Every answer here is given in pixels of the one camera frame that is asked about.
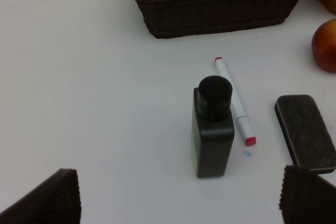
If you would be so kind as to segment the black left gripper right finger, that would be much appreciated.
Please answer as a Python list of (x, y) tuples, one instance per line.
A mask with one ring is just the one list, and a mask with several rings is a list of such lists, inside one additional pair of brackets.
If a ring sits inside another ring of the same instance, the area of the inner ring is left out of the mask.
[(335, 223), (335, 186), (307, 169), (286, 166), (279, 209), (284, 223)]

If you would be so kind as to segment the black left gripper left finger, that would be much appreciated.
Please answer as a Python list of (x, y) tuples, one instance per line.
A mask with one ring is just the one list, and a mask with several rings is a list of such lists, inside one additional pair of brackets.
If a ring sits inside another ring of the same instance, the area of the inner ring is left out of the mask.
[(61, 168), (1, 212), (1, 223), (80, 223), (81, 198), (75, 169)]

